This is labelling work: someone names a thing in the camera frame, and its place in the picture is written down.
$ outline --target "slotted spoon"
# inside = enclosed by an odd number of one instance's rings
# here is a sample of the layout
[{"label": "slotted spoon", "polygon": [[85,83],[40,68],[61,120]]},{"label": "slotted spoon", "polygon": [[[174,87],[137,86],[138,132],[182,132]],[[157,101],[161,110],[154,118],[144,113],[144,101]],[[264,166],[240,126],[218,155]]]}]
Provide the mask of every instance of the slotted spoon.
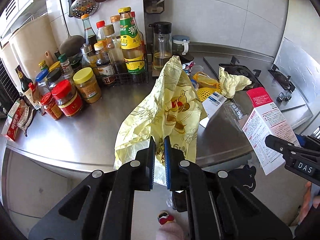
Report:
[{"label": "slotted spoon", "polygon": [[94,0],[75,0],[70,7],[70,13],[73,17],[80,19],[84,14],[94,14],[99,5],[100,3]]}]

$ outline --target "crumpled paper bag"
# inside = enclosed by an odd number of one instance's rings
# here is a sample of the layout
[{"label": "crumpled paper bag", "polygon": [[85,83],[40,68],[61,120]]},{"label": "crumpled paper bag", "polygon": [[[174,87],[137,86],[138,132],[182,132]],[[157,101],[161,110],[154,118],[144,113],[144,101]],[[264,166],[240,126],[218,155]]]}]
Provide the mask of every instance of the crumpled paper bag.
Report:
[{"label": "crumpled paper bag", "polygon": [[222,89],[222,95],[226,98],[233,98],[237,91],[244,89],[245,86],[252,82],[245,76],[230,75],[224,71],[223,67],[219,67],[219,82]]},{"label": "crumpled paper bag", "polygon": [[138,150],[156,143],[154,182],[166,185],[163,139],[170,135],[171,146],[196,161],[199,122],[207,114],[179,57],[173,56],[162,69],[151,93],[129,114],[118,131],[114,168],[135,159]]}]

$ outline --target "white handle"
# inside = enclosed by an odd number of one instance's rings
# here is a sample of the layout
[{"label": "white handle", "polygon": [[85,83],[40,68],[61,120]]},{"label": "white handle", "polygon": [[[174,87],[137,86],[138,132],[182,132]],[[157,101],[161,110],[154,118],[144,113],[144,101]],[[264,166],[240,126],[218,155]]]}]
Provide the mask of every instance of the white handle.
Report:
[{"label": "white handle", "polygon": [[184,45],[184,51],[182,52],[182,55],[185,55],[189,50],[189,45],[185,41],[184,41],[183,45]]}]

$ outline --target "yellow lid jar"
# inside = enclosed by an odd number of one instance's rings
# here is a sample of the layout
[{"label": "yellow lid jar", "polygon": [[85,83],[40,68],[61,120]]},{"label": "yellow lid jar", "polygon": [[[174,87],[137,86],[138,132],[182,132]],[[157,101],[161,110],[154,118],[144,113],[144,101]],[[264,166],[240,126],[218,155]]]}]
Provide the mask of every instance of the yellow lid jar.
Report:
[{"label": "yellow lid jar", "polygon": [[101,89],[98,85],[92,68],[86,67],[80,69],[74,76],[76,88],[81,97],[89,104],[94,103],[101,97]]}]

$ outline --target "metal backsplash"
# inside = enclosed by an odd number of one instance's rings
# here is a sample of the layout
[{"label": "metal backsplash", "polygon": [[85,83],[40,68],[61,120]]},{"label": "metal backsplash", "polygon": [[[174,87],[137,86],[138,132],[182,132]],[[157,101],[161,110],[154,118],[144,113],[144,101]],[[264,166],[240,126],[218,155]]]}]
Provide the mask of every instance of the metal backsplash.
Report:
[{"label": "metal backsplash", "polygon": [[308,104],[320,94],[320,65],[292,41],[284,38],[275,64],[281,72],[291,76],[292,83],[300,90]]}]

